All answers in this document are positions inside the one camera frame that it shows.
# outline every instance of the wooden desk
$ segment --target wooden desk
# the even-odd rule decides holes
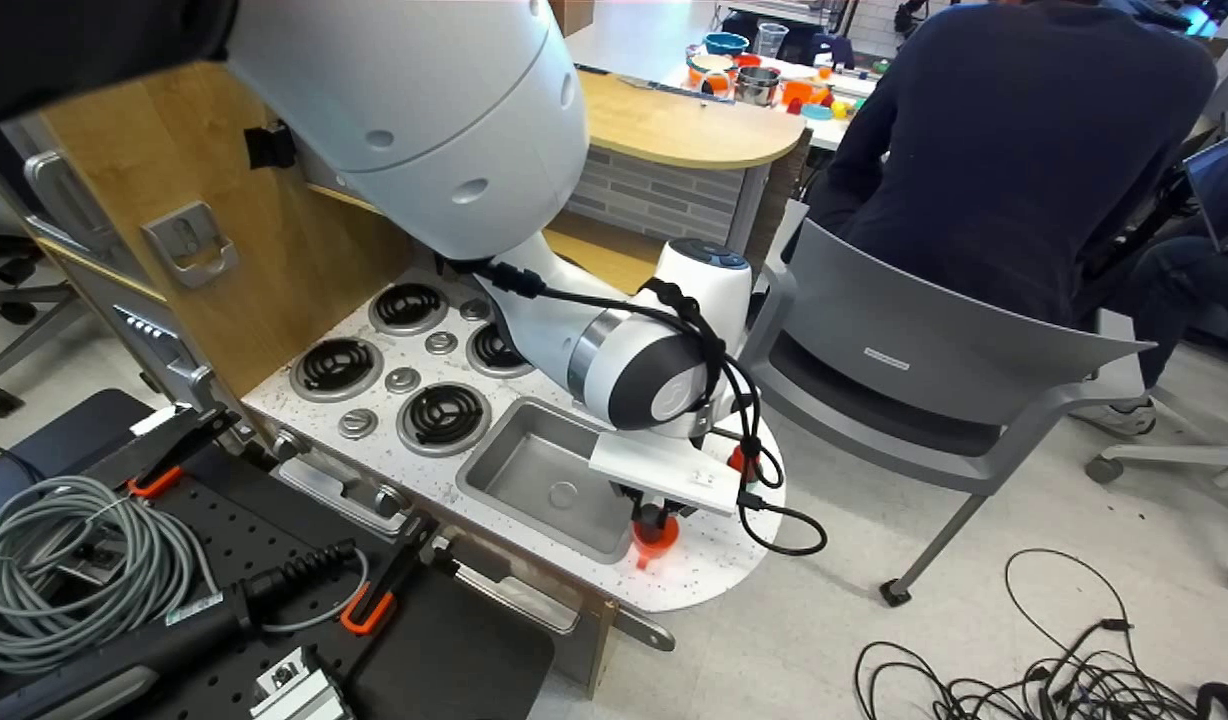
[[[805,120],[752,103],[709,103],[620,77],[581,77],[591,149],[664,170],[764,170],[787,156]]]
[[[764,261],[786,200],[802,186],[802,117],[658,93],[620,77],[581,77],[591,163],[576,216],[646,237],[703,237]]]
[[[630,298],[653,277],[660,255],[660,244],[588,216],[556,216],[544,237],[559,255]]]

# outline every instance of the gray chair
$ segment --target gray chair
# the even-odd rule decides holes
[[[1190,179],[1190,203],[1203,222],[1203,234],[1213,244],[1228,248],[1228,135],[1199,149],[1196,156],[1183,159],[1183,179]],[[1196,329],[1228,341],[1228,307],[1207,307]],[[1125,478],[1125,464],[1164,464],[1164,470],[1228,470],[1228,442],[1223,444],[1111,444],[1099,450],[1085,473],[1096,483],[1111,483]]]
[[[792,269],[772,269],[744,367],[820,442],[968,494],[917,565],[884,583],[895,607],[1064,410],[1139,396],[1139,347],[1125,316],[1105,335],[1041,325],[805,226]]]
[[[17,216],[0,200],[0,269],[21,269],[17,277],[0,272],[0,316],[30,325],[14,346],[0,347],[0,377],[85,312],[68,286],[17,290],[32,272],[38,255],[38,244],[21,234]],[[0,418],[14,418],[17,410],[21,399],[0,387]]]

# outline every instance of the power cord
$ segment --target power cord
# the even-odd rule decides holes
[[[637,312],[637,316],[649,316],[682,335],[692,335],[703,351],[703,366],[709,366],[709,391],[727,381],[733,396],[737,396],[737,421],[739,421],[739,438],[737,438],[737,450],[739,450],[739,483],[737,483],[737,515],[739,515],[739,530],[749,540],[755,540],[762,549],[776,553],[776,555],[817,555],[830,549],[830,531],[817,515],[808,514],[795,514],[795,508],[776,508],[770,506],[764,497],[755,497],[752,487],[764,483],[764,487],[781,487],[786,483],[786,470],[781,459],[762,444],[762,425],[764,425],[764,405],[762,405],[762,391],[755,383],[749,381],[749,374],[727,357],[724,341],[709,329],[709,320],[700,316],[700,303],[692,298],[682,292],[682,286],[664,286],[664,281],[649,281],[646,290],[674,312],[664,307],[646,307],[646,303],[630,303],[630,301],[606,301],[606,298],[581,298],[581,292],[556,292],[548,290],[536,272],[524,272],[524,269],[514,269],[514,264],[491,264],[491,261],[482,261],[482,264],[455,264],[504,292],[516,292],[516,298],[544,298],[544,301],[563,301],[563,303],[588,303],[588,307],[614,307],[614,312]],[[786,522],[795,522],[805,523],[817,540],[814,545],[802,545],[802,549],[787,549],[787,545],[776,545],[776,540],[764,540],[752,523],[749,523],[749,514],[776,514]]]
[[[1021,561],[1064,561],[1096,575],[1117,599],[1117,615],[1088,626],[1074,645],[1056,642],[1015,597]],[[908,673],[933,690],[936,720],[1228,720],[1228,686],[1203,686],[1196,705],[1136,663],[1134,619],[1119,589],[1088,561],[1062,549],[1021,549],[1004,565],[1004,589],[1023,626],[1031,626],[1062,656],[1031,661],[1021,682],[987,686],[976,675],[939,682],[936,669],[892,642],[872,642],[853,663],[853,698],[870,720],[882,720],[882,682]],[[1085,654],[1092,637],[1119,637],[1125,654]]]
[[[91,549],[116,555],[91,575]],[[191,530],[87,478],[57,478],[0,508],[0,673],[41,675],[64,661],[159,619],[204,583],[209,555]]]
[[[351,549],[355,565],[360,565],[360,579],[331,603],[324,607],[322,615],[310,615],[310,619],[285,619],[285,626],[262,626],[262,634],[271,634],[271,637],[298,637],[305,630],[318,630],[318,626],[330,626],[338,619],[351,597],[360,597],[368,589],[368,575],[373,575],[373,565],[368,565],[368,553],[366,549]]]
[[[21,464],[23,478],[30,478],[32,483],[48,478],[48,473],[41,473],[32,459],[23,459],[23,456],[17,456],[17,453],[8,453],[8,450],[0,450],[0,456],[8,456],[14,464]]]

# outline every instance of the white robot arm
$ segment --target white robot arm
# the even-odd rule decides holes
[[[548,0],[243,0],[225,47],[339,186],[433,252],[620,301],[542,237],[588,154]],[[660,320],[483,290],[516,347],[616,429],[664,425],[712,387],[703,346]]]

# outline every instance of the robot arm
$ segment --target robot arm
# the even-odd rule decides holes
[[[544,0],[243,0],[228,67],[433,252],[620,301],[542,237],[588,154]],[[516,347],[616,429],[664,425],[712,387],[700,346],[649,316],[483,290]]]
[[[23,42],[48,53],[21,63]],[[548,0],[0,0],[0,120],[187,60],[225,60],[433,252],[620,301],[542,237],[588,154]],[[516,347],[616,429],[664,425],[712,387],[697,335],[483,290]]]

